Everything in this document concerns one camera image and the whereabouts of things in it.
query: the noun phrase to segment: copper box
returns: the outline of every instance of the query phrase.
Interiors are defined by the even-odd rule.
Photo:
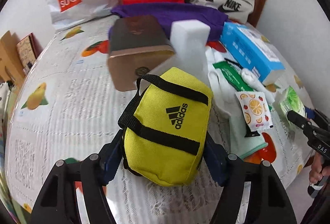
[[[135,81],[170,58],[174,50],[152,15],[118,19],[112,27],[108,67],[118,91],[135,90]]]

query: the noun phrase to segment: screw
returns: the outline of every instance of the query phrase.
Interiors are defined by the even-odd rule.
[[[58,160],[55,164],[56,164],[56,166],[60,167],[64,164],[64,161],[63,160]]]
[[[266,161],[266,160],[262,161],[262,164],[263,164],[263,166],[266,166],[266,167],[270,166],[270,162]]]
[[[91,160],[91,161],[95,161],[95,160],[98,159],[98,157],[99,157],[99,156],[98,156],[96,153],[94,153],[94,154],[90,155],[90,160]]]
[[[229,154],[228,159],[235,161],[235,160],[237,160],[237,156],[235,154]]]

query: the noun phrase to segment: nike logo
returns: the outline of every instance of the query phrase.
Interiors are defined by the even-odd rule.
[[[243,11],[236,11],[236,10],[227,10],[227,9],[224,9],[223,8],[223,5],[221,5],[221,6],[219,6],[219,8],[218,8],[218,11],[219,12],[243,12]]]
[[[233,0],[227,0],[224,4],[222,4],[219,8],[218,11],[219,12],[243,12],[243,11],[239,11],[238,9],[241,7],[241,4],[233,1]]]

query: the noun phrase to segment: yellow adidas bag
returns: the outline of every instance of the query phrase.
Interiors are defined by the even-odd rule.
[[[139,95],[140,81],[151,85]],[[194,76],[171,68],[143,75],[118,125],[124,167],[161,186],[190,184],[202,160],[212,91]]]

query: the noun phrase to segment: white towel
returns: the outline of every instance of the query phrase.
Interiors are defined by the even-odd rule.
[[[269,105],[275,102],[274,95],[263,86],[263,84],[258,80],[257,76],[252,73],[252,71],[248,70],[247,68],[243,68],[240,72],[240,75],[247,85],[256,91],[263,92],[265,94],[267,103]]]

